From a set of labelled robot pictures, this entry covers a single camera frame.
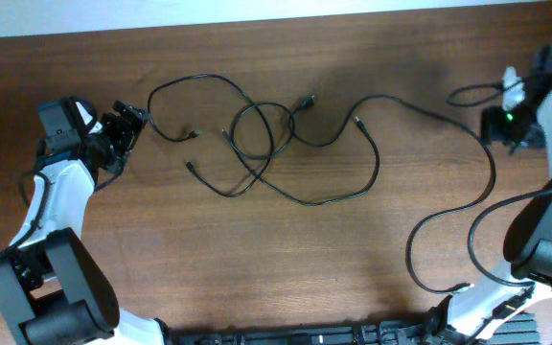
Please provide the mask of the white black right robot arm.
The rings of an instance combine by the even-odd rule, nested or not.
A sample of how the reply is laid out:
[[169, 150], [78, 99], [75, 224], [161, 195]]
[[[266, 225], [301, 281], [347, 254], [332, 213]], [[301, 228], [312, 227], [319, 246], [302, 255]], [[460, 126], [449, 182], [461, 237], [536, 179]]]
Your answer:
[[[552, 298], [552, 43], [539, 49], [529, 75], [509, 67], [494, 89], [502, 102], [481, 113], [482, 143], [544, 149], [549, 179], [541, 189], [499, 201], [476, 217], [467, 248], [482, 279], [443, 290], [444, 300], [418, 326], [381, 327], [399, 344], [530, 344], [538, 338], [526, 311]], [[506, 232], [502, 258], [488, 270], [474, 253], [476, 230], [490, 213], [520, 201], [526, 205]]]

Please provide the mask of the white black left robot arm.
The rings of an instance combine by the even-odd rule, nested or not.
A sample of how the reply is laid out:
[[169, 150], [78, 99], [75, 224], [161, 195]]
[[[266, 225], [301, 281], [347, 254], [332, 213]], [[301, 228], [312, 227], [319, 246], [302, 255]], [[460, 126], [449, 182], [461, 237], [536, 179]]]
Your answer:
[[38, 109], [45, 135], [28, 213], [0, 252], [0, 312], [18, 344], [170, 343], [167, 325], [120, 308], [112, 285], [81, 242], [99, 172], [119, 177], [150, 115], [121, 101], [99, 115], [67, 97]]

